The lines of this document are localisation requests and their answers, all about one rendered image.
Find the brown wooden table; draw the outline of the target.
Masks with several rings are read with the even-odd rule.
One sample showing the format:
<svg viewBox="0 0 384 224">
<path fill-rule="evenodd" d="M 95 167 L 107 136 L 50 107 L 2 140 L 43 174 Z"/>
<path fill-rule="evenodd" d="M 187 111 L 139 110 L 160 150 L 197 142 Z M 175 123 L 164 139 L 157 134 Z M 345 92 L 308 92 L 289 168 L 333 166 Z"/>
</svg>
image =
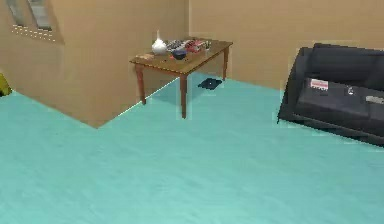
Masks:
<svg viewBox="0 0 384 224">
<path fill-rule="evenodd" d="M 143 55 L 137 55 L 130 60 L 130 63 L 134 65 L 134 70 L 136 73 L 137 83 L 139 87 L 140 101 L 143 105 L 146 104 L 146 96 L 144 90 L 145 69 L 159 71 L 179 78 L 181 117 L 183 119 L 185 119 L 187 116 L 187 79 L 191 73 L 195 72 L 196 70 L 203 67 L 205 64 L 222 54 L 222 79 L 226 79 L 229 49 L 233 45 L 233 43 L 229 41 L 196 37 L 190 37 L 190 40 L 199 42 L 201 44 L 206 44 L 207 42 L 210 42 L 211 45 L 208 51 L 200 50 L 197 52 L 188 52 L 186 56 L 181 60 L 177 60 L 175 56 L 172 56 L 171 52 L 167 52 L 164 55 L 155 55 L 154 53 L 148 53 L 146 58 L 144 58 Z"/>
</svg>

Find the grey patterned box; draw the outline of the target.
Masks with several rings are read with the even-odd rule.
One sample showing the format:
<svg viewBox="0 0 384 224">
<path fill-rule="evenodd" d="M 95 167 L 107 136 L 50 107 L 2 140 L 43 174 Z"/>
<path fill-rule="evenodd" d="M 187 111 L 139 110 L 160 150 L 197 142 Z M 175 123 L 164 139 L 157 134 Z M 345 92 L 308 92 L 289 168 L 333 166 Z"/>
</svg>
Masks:
<svg viewBox="0 0 384 224">
<path fill-rule="evenodd" d="M 186 41 L 185 40 L 172 40 L 167 43 L 167 50 L 173 51 L 180 48 L 183 48 L 185 46 Z"/>
</svg>

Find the white vase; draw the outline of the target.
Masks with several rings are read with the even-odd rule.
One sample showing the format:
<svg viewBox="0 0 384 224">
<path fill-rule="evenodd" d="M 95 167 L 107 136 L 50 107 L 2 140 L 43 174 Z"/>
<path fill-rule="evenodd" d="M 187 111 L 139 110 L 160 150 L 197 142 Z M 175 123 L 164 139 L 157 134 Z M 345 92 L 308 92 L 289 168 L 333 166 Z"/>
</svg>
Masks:
<svg viewBox="0 0 384 224">
<path fill-rule="evenodd" d="M 160 31 L 157 31 L 157 38 L 152 44 L 152 52 L 155 55 L 161 55 L 167 52 L 167 46 L 165 42 L 160 38 Z"/>
</svg>

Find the black sofa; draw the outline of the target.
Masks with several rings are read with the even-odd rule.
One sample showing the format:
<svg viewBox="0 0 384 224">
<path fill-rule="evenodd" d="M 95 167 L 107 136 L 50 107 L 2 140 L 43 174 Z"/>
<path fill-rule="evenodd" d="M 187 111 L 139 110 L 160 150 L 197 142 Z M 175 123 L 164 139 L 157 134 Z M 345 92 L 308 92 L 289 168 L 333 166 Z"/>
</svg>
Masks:
<svg viewBox="0 0 384 224">
<path fill-rule="evenodd" d="M 384 98 L 384 50 L 316 43 L 299 50 L 277 118 L 384 148 L 384 105 L 366 96 Z"/>
</svg>

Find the grey window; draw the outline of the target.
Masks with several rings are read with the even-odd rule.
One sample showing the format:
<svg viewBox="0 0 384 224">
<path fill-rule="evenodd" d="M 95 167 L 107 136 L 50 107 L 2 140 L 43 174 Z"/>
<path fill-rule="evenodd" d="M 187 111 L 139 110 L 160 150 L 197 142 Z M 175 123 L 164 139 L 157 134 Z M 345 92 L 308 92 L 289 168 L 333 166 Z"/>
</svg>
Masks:
<svg viewBox="0 0 384 224">
<path fill-rule="evenodd" d="M 4 2 L 15 25 L 21 27 L 33 25 L 40 30 L 52 30 L 46 0 L 4 0 Z"/>
</svg>

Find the yellow green object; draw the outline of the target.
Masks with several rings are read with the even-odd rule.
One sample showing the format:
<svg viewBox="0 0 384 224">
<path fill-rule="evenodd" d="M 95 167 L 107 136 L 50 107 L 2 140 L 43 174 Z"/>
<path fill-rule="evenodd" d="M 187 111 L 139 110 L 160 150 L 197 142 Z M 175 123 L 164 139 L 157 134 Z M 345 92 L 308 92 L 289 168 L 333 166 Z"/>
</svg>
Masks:
<svg viewBox="0 0 384 224">
<path fill-rule="evenodd" d="M 0 95 L 6 96 L 12 93 L 12 89 L 9 86 L 6 78 L 2 73 L 0 73 Z"/>
</svg>

